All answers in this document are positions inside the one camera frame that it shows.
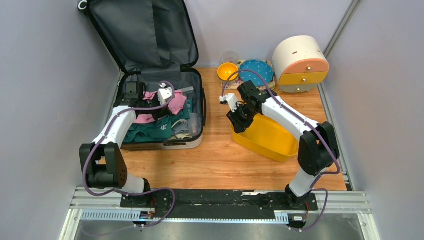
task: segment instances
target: gray wall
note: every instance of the gray wall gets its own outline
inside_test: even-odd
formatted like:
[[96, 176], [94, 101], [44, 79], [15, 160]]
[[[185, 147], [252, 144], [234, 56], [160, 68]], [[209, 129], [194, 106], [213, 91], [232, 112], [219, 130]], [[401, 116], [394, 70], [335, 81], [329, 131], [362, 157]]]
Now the gray wall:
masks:
[[424, 2], [364, 0], [324, 81], [347, 166], [384, 240], [422, 239]]
[[0, 3], [0, 239], [57, 239], [118, 71], [76, 0]]
[[329, 43], [352, 0], [185, 0], [199, 48], [198, 66], [219, 65], [226, 51], [271, 60], [297, 35]]

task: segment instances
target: suitcase lid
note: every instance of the suitcase lid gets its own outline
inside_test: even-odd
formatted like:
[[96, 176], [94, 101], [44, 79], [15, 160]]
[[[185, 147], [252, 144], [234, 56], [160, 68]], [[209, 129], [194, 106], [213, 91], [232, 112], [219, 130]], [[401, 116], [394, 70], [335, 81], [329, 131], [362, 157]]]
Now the suitcase lid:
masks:
[[86, 12], [125, 74], [191, 68], [199, 59], [184, 0], [88, 0]]

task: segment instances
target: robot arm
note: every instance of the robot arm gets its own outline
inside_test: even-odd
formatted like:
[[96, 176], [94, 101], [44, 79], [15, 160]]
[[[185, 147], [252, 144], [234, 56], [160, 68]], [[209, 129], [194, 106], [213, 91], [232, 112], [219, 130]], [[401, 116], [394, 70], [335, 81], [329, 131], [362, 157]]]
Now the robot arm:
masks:
[[[89, 188], [114, 188], [137, 194], [150, 190], [147, 180], [128, 173], [121, 146], [137, 115], [152, 114], [153, 117], [160, 118], [169, 114], [167, 107], [160, 108], [160, 106], [172, 97], [172, 89], [166, 88], [165, 85], [161, 87], [156, 101], [150, 101], [143, 100], [146, 85], [139, 82], [127, 83], [126, 92], [122, 99], [115, 103], [112, 115], [104, 129], [91, 143], [81, 145], [79, 158], [83, 172], [84, 165], [90, 161], [86, 174], [83, 176]], [[97, 144], [98, 147], [89, 159], [90, 153]], [[101, 158], [105, 159], [105, 164], [99, 163]]]
[[[338, 158], [340, 154], [334, 128], [328, 122], [320, 124], [303, 116], [287, 105], [274, 92], [274, 96], [281, 103], [278, 104], [268, 92], [259, 91], [251, 81], [243, 83], [237, 90], [244, 104], [240, 104], [236, 95], [233, 93], [219, 98], [221, 104], [229, 105], [230, 111], [227, 117], [233, 124], [236, 133], [246, 131], [253, 123], [255, 115], [262, 114], [287, 129], [299, 142], [298, 162], [300, 169], [294, 180], [285, 189], [288, 196], [287, 203], [291, 207], [296, 208], [296, 206], [304, 202], [308, 193], [311, 192], [312, 184], [319, 177], [320, 173], [325, 172], [333, 164], [330, 154], [321, 142], [317, 142], [319, 141], [318, 137], [305, 122], [310, 123], [310, 126], [319, 132], [333, 154]], [[292, 113], [282, 108], [281, 105], [289, 108], [303, 120], [295, 117]]]

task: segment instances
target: suitcase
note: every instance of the suitcase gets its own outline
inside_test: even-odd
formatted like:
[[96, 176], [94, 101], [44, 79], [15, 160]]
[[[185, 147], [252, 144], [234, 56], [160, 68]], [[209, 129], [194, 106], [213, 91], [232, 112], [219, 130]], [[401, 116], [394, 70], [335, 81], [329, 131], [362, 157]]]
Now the suitcase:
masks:
[[207, 103], [202, 76], [193, 68], [199, 59], [199, 51], [184, 0], [84, 0], [78, 8], [90, 18], [123, 73], [115, 104], [122, 100], [130, 82], [145, 83], [147, 92], [157, 91], [158, 83], [164, 80], [173, 84], [176, 90], [194, 89], [185, 96], [187, 102], [191, 101], [192, 112], [198, 116], [196, 136], [124, 141], [121, 148], [169, 150], [197, 147], [203, 139]]

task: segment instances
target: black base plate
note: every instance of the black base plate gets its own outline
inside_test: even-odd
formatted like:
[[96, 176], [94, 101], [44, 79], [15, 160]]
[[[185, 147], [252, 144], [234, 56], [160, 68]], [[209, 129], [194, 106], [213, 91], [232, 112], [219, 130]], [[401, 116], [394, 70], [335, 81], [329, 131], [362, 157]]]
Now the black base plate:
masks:
[[[275, 219], [275, 210], [306, 211], [303, 204], [292, 209], [285, 205], [284, 192], [268, 192], [257, 195], [242, 195], [254, 192], [247, 190], [198, 190], [174, 189], [176, 195], [175, 206], [168, 218], [189, 219], [246, 219], [261, 220]], [[163, 217], [172, 203], [172, 194], [169, 191], [157, 191], [147, 196], [123, 197], [122, 208], [155, 208], [152, 198], [156, 198], [156, 218]], [[306, 198], [310, 211], [318, 210], [315, 194], [309, 193]]]

